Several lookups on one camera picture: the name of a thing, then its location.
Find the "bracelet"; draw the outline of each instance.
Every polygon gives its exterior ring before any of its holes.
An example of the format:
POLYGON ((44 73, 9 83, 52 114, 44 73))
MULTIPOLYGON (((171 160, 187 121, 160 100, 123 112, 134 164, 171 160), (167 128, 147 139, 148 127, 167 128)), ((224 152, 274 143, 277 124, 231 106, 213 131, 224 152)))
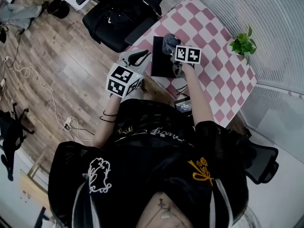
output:
POLYGON ((105 113, 105 110, 104 110, 104 113, 103 113, 105 116, 117 116, 117 114, 116 115, 107 115, 106 113, 105 113))
POLYGON ((108 123, 115 123, 115 121, 108 121, 108 120, 103 119, 103 116, 101 116, 99 119, 100 119, 100 120, 103 120, 103 121, 105 121, 105 122, 108 122, 108 123))

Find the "gray pants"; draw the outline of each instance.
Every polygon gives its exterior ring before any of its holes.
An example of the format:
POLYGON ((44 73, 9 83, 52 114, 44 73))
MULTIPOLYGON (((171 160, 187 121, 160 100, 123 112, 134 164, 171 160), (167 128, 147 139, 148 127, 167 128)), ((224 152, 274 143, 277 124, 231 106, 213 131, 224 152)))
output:
POLYGON ((30 25, 30 19, 38 17, 41 10, 41 6, 24 7, 3 2, 0 5, 0 22, 27 29, 30 25))

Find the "office chair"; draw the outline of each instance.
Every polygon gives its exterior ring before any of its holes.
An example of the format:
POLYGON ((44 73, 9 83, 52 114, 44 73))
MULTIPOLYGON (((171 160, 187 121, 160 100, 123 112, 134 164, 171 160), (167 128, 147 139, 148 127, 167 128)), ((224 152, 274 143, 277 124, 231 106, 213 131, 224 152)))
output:
POLYGON ((34 134, 34 131, 28 130, 21 124, 21 120, 25 112, 29 112, 28 109, 24 109, 23 113, 18 117, 15 106, 13 104, 13 115, 10 116, 10 112, 3 112, 0 110, 0 139, 3 140, 2 149, 4 154, 1 155, 1 161, 8 171, 8 179, 13 181, 13 170, 14 170, 14 155, 15 151, 21 147, 21 144, 25 140, 26 136, 23 135, 23 130, 29 134, 34 134))
POLYGON ((276 174, 279 164, 276 162, 279 150, 252 143, 250 131, 245 128, 246 135, 230 131, 234 144, 240 148, 246 176, 256 185, 268 183, 276 174))
MULTIPOLYGON (((76 0, 82 4, 86 0, 76 0)), ((91 37, 115 52, 124 51, 162 14, 162 0, 98 0, 83 18, 91 37)))

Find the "pink and white tablecloth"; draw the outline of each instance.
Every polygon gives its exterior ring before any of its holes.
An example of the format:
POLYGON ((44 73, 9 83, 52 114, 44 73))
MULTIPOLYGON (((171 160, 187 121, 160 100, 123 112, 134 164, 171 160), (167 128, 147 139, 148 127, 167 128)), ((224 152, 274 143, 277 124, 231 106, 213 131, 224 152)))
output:
MULTIPOLYGON (((230 33, 200 1, 184 0, 156 22, 128 50, 148 49, 153 37, 174 34, 182 44, 202 48, 201 63, 195 71, 216 123, 226 127, 248 98, 257 80, 241 56, 227 52, 230 33)), ((151 62, 146 72, 151 74, 151 62)), ((174 98, 176 89, 187 84, 184 78, 152 77, 174 98)))

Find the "black shirt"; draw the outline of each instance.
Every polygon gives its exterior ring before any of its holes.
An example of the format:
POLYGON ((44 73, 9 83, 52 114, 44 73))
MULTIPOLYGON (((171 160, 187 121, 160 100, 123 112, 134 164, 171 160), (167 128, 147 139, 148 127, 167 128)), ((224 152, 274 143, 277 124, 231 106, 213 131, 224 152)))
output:
POLYGON ((165 192, 194 227, 209 225, 213 192, 216 227, 225 227, 228 211, 214 178, 223 183, 236 217, 248 199, 238 157, 227 130, 214 122, 199 123, 194 130, 168 105, 127 100, 101 151, 71 142, 59 145, 49 177, 50 205, 70 226, 82 174, 88 173, 88 192, 101 227, 135 227, 158 191, 165 192))

